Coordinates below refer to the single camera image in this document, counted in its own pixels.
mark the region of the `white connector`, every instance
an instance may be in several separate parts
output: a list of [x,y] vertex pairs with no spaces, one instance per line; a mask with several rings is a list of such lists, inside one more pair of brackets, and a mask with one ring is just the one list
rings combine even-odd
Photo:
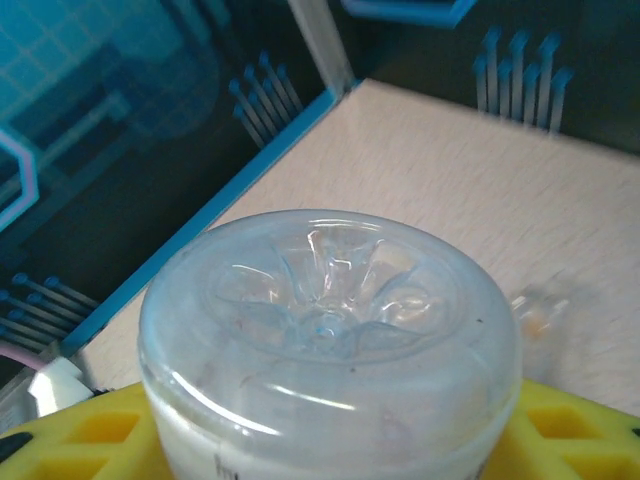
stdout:
[[36,400],[38,417],[91,398],[93,392],[80,378],[80,369],[63,357],[56,358],[39,370],[29,386],[29,393]]

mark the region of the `glass panel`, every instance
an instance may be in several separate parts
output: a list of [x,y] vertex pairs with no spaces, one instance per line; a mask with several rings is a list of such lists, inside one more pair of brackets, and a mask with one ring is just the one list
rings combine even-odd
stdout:
[[285,0],[2,2],[0,338],[64,337],[323,90]]

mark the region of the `table surface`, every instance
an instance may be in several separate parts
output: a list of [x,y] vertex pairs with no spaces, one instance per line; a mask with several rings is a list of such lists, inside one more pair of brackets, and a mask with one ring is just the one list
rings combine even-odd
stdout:
[[[215,224],[292,208],[369,213],[458,247],[506,294],[574,290],[557,386],[640,416],[640,162],[363,82]],[[84,349],[101,387],[140,380],[136,296]]]

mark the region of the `blue edge trim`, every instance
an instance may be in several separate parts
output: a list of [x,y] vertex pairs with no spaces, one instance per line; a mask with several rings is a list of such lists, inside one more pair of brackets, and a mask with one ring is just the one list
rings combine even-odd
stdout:
[[180,230],[142,264],[125,282],[87,317],[61,345],[61,353],[73,355],[100,332],[133,297],[158,273],[178,250],[219,218],[260,179],[331,108],[337,98],[325,90],[287,128],[256,155],[222,190],[209,200]]

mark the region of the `small plastic piece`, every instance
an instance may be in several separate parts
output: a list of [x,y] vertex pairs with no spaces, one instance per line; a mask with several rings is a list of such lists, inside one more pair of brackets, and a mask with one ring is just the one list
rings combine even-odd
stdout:
[[82,371],[70,360],[58,357],[42,368],[29,386],[35,398],[38,416],[43,417],[75,405],[93,396],[80,380]]
[[527,287],[512,301],[522,329],[524,376],[550,383],[566,340],[569,300],[562,292]]
[[474,478],[521,380],[509,304],[477,264],[335,211],[200,236],[147,291],[139,350],[179,480]]

